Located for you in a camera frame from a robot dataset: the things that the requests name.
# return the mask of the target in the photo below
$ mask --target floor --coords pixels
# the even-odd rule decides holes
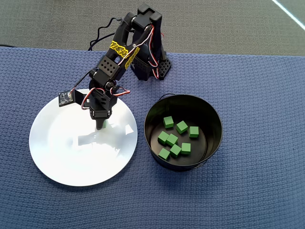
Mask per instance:
[[[292,19],[275,2],[299,20]],[[87,50],[97,28],[143,0],[1,0],[0,44]],[[305,56],[304,0],[147,0],[168,52]],[[114,32],[118,23],[102,31]],[[111,37],[94,50],[107,50]]]

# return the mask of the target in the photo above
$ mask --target green cube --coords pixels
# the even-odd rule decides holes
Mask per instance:
[[[159,153],[159,157],[163,158],[164,160],[167,160],[168,156],[170,155],[170,152],[164,148]]]
[[[165,117],[163,123],[165,128],[173,127],[173,118],[171,116]]]
[[[105,120],[103,123],[103,128],[106,128],[106,127],[107,127],[107,120]]]
[[[161,144],[165,145],[168,136],[169,136],[169,135],[168,135],[167,133],[165,133],[164,131],[162,131],[162,132],[160,133],[159,137],[158,137],[158,142],[160,142]]]
[[[169,137],[166,139],[166,143],[170,146],[173,146],[177,143],[178,137],[173,134],[170,134]]]
[[[190,126],[189,137],[198,137],[199,135],[199,127]]]
[[[190,154],[191,153],[191,143],[182,143],[181,154]]]
[[[185,132],[186,130],[187,130],[187,124],[184,122],[184,121],[182,121],[182,122],[180,122],[180,123],[178,123],[177,125],[176,125],[176,129],[177,129],[177,131],[180,133],[180,134],[182,134],[183,132]]]
[[[173,145],[172,148],[171,148],[171,150],[170,150],[170,152],[171,152],[171,155],[172,155],[174,158],[176,158],[176,157],[178,157],[178,155],[180,154],[181,148],[180,148],[179,146],[177,146],[177,145]]]

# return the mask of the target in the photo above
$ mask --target robotic arm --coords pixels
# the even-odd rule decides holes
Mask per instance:
[[[59,107],[77,103],[82,109],[89,109],[99,130],[111,116],[117,97],[130,92],[117,85],[129,65],[139,80],[147,81],[150,76],[163,80],[172,64],[163,50],[161,21],[162,15],[146,4],[138,8],[138,15],[128,13],[121,21],[107,53],[87,73],[91,77],[89,93],[85,95],[75,90],[79,81],[72,90],[59,93]],[[127,45],[132,29],[132,44]]]

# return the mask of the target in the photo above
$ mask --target white plate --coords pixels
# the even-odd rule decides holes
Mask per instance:
[[[65,185],[88,186],[118,174],[132,157],[137,138],[136,121],[122,100],[113,106],[106,127],[97,130],[89,110],[78,104],[59,107],[56,97],[35,118],[29,144],[46,176]]]

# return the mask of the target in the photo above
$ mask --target yellow tape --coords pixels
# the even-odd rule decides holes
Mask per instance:
[[[132,63],[132,61],[134,60],[135,56],[138,54],[138,52],[140,51],[140,48],[137,47],[133,53],[133,55],[129,58],[129,60],[126,62],[125,64],[125,69],[127,70],[127,68],[129,67],[129,65]]]
[[[110,48],[115,50],[121,57],[125,57],[128,54],[128,50],[125,49],[123,46],[120,46],[117,42],[112,41]]]

